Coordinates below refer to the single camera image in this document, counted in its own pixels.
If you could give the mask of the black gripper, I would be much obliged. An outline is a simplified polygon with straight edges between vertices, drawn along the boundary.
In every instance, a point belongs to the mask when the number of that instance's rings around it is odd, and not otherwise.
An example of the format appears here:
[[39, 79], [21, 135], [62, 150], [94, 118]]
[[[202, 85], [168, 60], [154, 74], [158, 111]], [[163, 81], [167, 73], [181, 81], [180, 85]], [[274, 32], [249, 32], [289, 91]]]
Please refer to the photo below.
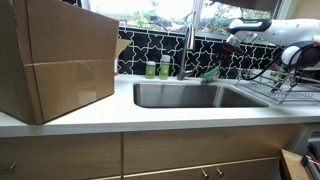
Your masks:
[[223, 53], [225, 55], [243, 55], [244, 51], [240, 48], [240, 40], [235, 35], [230, 35], [225, 42], [222, 43]]

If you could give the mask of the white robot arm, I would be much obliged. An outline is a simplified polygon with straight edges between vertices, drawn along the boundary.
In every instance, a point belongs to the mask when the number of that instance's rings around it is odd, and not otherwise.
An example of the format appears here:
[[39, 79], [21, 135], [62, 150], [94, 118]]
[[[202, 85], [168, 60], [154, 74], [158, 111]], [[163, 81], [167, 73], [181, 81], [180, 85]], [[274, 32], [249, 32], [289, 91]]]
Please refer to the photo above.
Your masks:
[[249, 43], [257, 37], [283, 46], [281, 63], [287, 71], [319, 68], [319, 19], [245, 19], [233, 20], [224, 43], [226, 49], [239, 51], [241, 42]]

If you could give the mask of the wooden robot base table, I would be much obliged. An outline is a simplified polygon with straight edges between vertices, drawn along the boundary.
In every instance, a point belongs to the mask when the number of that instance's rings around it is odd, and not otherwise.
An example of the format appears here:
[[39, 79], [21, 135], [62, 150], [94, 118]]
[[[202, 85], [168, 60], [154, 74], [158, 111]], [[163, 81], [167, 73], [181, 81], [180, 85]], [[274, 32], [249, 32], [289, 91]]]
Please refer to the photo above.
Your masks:
[[279, 172], [281, 180], [313, 180], [301, 164], [302, 157], [282, 149], [280, 152]]

